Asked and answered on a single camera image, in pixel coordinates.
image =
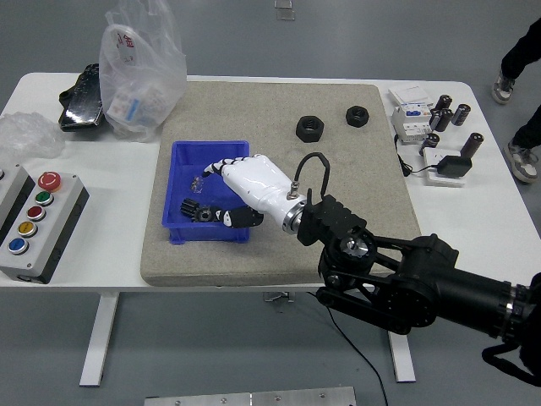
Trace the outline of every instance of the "black robotic arm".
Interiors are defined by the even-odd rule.
[[[438,316],[501,337],[503,344],[485,349],[483,359],[541,387],[541,273],[527,288],[458,270],[458,251],[437,235],[411,241],[377,237],[331,195],[314,205],[311,194],[297,238],[304,245],[324,245],[318,271],[325,286],[316,294],[321,304],[398,334],[429,326]],[[400,251],[402,259],[379,249]],[[389,275],[370,274],[374,263],[389,269]],[[519,347],[531,373],[497,357]]]

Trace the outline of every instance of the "blue plastic bin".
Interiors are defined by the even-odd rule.
[[[196,200],[201,206],[219,206],[224,210],[245,206],[219,175],[204,178],[201,193],[191,190],[194,177],[201,177],[211,163],[238,156],[249,156],[248,141],[176,141],[172,144],[166,202],[161,219],[163,227],[169,229],[171,244],[184,244],[186,241],[245,243],[249,240],[249,228],[227,228],[221,222],[192,222],[180,212],[186,198]]]

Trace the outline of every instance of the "gray floor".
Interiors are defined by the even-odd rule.
[[[24,74],[97,62],[114,4],[0,1],[0,107]],[[272,0],[171,4],[189,74],[463,81],[501,145],[541,102],[539,63],[508,106],[489,94],[540,1],[293,0],[294,22],[277,21]],[[517,187],[541,229],[541,184]],[[141,405],[149,396],[336,386],[354,386],[359,406],[383,404],[372,371],[307,294],[274,305],[259,294],[122,294],[102,385],[80,388],[97,304],[95,294],[2,293],[0,404]],[[539,389],[483,363],[481,350],[496,342],[480,333],[447,321],[412,333],[418,382],[396,384],[385,333],[337,320],[380,371],[391,405],[538,404]]]

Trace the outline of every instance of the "sneaker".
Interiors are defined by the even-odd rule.
[[[500,70],[496,81],[492,85],[492,97],[494,98],[496,103],[507,104],[511,99],[514,85],[515,80],[506,78]]]
[[[527,184],[538,180],[538,172],[534,166],[538,163],[538,158],[532,153],[532,150],[513,145],[512,141],[509,141],[509,144],[504,147],[504,153],[507,160],[511,163],[513,175],[518,180]]]

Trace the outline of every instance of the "white table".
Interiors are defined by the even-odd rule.
[[[3,114],[39,112],[53,122],[62,106],[58,94],[71,87],[77,74],[27,74],[17,85]],[[277,81],[312,83],[361,83],[376,85],[391,115],[388,95],[393,80],[306,80],[275,78],[190,77],[190,80]],[[428,186],[423,173],[406,178],[407,189],[423,234],[437,233],[460,251],[457,267],[513,284],[529,284],[541,262],[541,240],[522,202],[514,180],[486,124],[471,89],[457,82],[420,82],[435,100],[450,95],[454,107],[466,103],[472,108],[460,128],[449,125],[440,146],[460,150],[472,132],[484,136],[473,158],[467,184],[460,189]],[[21,164],[32,176],[46,170],[76,173],[89,190],[90,199],[57,270],[48,285],[15,282],[0,273],[0,290],[92,291],[101,294],[96,322],[90,338],[82,386],[97,386],[119,292],[128,291],[307,291],[319,285],[249,288],[156,288],[140,274],[140,253],[145,235],[159,140],[150,143],[118,141],[111,134],[66,134],[69,140],[59,158],[24,159]],[[390,135],[394,134],[390,125]],[[407,163],[419,169],[423,160],[418,145],[399,145]],[[404,337],[391,335],[397,373],[411,380],[413,368]]]

